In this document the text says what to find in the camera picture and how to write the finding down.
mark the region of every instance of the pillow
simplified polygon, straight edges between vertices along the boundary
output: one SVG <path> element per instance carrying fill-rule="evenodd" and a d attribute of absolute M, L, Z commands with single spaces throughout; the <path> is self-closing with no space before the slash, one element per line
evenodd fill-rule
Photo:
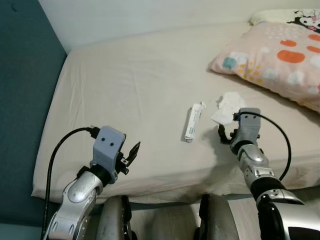
<path fill-rule="evenodd" d="M 320 34 L 296 24 L 263 22 L 210 64 L 320 112 Z"/>
<path fill-rule="evenodd" d="M 320 9 L 275 9 L 253 14 L 253 25 L 261 22 L 298 24 L 320 33 Z"/>

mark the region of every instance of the black wire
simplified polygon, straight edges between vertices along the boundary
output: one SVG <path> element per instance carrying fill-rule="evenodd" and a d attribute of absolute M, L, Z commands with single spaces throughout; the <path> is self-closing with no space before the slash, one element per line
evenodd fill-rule
<path fill-rule="evenodd" d="M 279 177 L 279 180 L 281 181 L 282 179 L 284 179 L 284 177 L 286 176 L 287 172 L 289 171 L 290 164 L 291 164 L 291 145 L 290 145 L 290 142 L 289 142 L 289 138 L 287 137 L 285 131 L 283 131 L 283 129 L 278 124 L 276 124 L 274 121 L 272 121 L 270 118 L 268 118 L 266 116 L 263 116 L 263 115 L 261 115 L 259 113 L 250 112 L 250 111 L 240 112 L 238 114 L 238 116 L 240 117 L 240 115 L 243 115 L 243 114 L 258 116 L 260 118 L 263 118 L 263 119 L 267 120 L 268 122 L 272 123 L 282 133 L 282 135 L 284 136 L 285 141 L 286 141 L 286 145 L 288 147 L 288 160 L 286 162 L 286 166 L 285 166 L 285 169 L 284 169 L 283 173 Z"/>
<path fill-rule="evenodd" d="M 51 158 L 50 158 L 50 162 L 49 162 L 49 166 L 48 166 L 48 172 L 47 172 L 47 176 L 46 176 L 46 188 L 45 188 L 45 200 L 44 200 L 44 214 L 43 214 L 43 224 L 42 224 L 42 231 L 41 231 L 41 239 L 44 237 L 44 235 L 46 234 L 46 230 L 47 230 L 47 225 L 48 225 L 48 210 L 49 210 L 49 200 L 50 200 L 50 187 L 51 187 L 51 173 L 52 173 L 52 167 L 54 165 L 54 160 L 55 160 L 55 156 L 58 152 L 58 149 L 60 148 L 60 146 L 64 143 L 65 140 L 67 140 L 67 138 L 69 138 L 71 135 L 81 132 L 81 131 L 90 131 L 91 128 L 90 127 L 80 127 L 77 128 L 75 130 L 72 130 L 71 132 L 69 132 L 67 135 L 65 135 L 59 142 L 58 144 L 55 146 Z"/>

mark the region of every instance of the crumpled tissue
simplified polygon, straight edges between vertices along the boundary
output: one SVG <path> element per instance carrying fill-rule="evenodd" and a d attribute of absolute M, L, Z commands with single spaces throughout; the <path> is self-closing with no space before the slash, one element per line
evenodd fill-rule
<path fill-rule="evenodd" d="M 218 104 L 218 111 L 211 116 L 211 119 L 218 124 L 226 125 L 233 122 L 233 113 L 239 109 L 246 108 L 246 101 L 237 92 L 226 92 L 222 101 Z"/>

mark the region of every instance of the pink pillowcase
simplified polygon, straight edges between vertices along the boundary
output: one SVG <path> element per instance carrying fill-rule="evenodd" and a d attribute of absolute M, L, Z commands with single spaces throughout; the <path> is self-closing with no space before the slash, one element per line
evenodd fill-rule
<path fill-rule="evenodd" d="M 295 24 L 262 22 L 209 65 L 320 112 L 320 34 Z"/>

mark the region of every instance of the bed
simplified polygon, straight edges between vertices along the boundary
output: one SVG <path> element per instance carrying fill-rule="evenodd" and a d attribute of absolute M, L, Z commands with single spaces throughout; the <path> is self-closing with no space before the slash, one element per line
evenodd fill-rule
<path fill-rule="evenodd" d="M 50 155 L 75 128 L 109 125 L 127 135 L 124 154 L 141 141 L 128 175 L 107 185 L 97 202 L 128 195 L 131 202 L 193 202 L 202 193 L 248 193 L 236 156 L 220 144 L 210 119 L 226 92 L 237 92 L 250 107 L 277 122 L 292 147 L 289 189 L 315 186 L 319 178 L 319 114 L 260 86 L 208 72 L 207 65 L 227 43 L 250 29 L 247 22 L 161 31 L 96 43 L 73 50 L 60 73 L 43 129 L 33 175 L 35 197 L 44 198 Z M 184 141 L 188 109 L 204 101 L 195 140 Z M 226 127 L 231 131 L 237 124 Z M 262 121 L 259 147 L 279 176 L 286 165 L 282 135 Z M 70 138 L 53 165 L 50 199 L 92 159 L 94 140 L 86 133 Z"/>

